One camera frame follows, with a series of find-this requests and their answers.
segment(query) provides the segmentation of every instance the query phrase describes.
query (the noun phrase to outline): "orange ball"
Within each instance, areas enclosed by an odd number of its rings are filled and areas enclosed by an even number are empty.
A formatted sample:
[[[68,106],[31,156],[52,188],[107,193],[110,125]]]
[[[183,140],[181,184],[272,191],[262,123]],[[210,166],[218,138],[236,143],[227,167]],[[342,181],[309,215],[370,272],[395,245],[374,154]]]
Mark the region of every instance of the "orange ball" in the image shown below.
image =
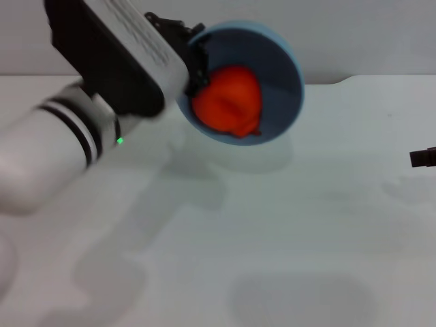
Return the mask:
[[[206,126],[244,138],[259,134],[262,92],[253,72],[227,66],[211,74],[211,84],[192,99],[196,116]]]

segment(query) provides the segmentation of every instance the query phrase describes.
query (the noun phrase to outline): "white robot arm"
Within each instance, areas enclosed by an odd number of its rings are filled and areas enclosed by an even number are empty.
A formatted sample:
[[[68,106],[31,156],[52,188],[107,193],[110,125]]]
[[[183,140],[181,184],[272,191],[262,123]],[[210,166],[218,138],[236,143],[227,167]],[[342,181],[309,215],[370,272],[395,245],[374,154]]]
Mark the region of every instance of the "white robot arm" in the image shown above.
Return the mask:
[[[0,213],[35,211],[140,121],[208,84],[204,26],[129,0],[45,0],[53,46],[82,76],[0,132]]]

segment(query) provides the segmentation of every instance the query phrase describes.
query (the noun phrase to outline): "light blue bowl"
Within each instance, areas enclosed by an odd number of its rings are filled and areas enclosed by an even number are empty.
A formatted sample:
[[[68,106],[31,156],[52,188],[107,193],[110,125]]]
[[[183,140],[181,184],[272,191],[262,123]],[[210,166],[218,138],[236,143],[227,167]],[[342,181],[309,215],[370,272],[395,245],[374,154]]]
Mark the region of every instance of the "light blue bowl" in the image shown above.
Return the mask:
[[[210,72],[227,65],[244,65],[257,76],[262,88],[261,136],[237,138],[205,126],[193,113],[191,101],[182,96],[177,102],[187,120],[207,136],[228,144],[262,144],[284,133],[296,120],[305,97],[300,66],[287,42],[264,25],[249,21],[225,22],[205,29],[192,39],[205,35]]]

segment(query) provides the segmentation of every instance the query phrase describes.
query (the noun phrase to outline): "white tabletop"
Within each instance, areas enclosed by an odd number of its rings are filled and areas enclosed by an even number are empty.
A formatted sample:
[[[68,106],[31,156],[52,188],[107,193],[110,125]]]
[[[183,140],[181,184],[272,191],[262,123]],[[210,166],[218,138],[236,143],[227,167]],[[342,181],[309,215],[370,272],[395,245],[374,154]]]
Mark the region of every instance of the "white tabletop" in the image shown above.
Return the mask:
[[[75,80],[0,78],[1,124]],[[2,327],[424,327],[436,322],[436,76],[308,86],[289,133],[209,140],[173,108],[38,214]]]

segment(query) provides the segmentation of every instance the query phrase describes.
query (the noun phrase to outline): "white wall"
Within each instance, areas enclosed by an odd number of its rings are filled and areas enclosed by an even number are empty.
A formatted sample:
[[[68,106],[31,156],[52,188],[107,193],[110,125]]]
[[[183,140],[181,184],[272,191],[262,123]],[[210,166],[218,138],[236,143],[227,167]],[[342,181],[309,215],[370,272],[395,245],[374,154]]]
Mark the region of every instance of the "white wall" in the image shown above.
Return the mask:
[[[237,18],[265,23],[292,45],[309,82],[436,73],[435,0],[132,1],[189,24]],[[71,73],[50,47],[42,0],[2,0],[0,74]]]

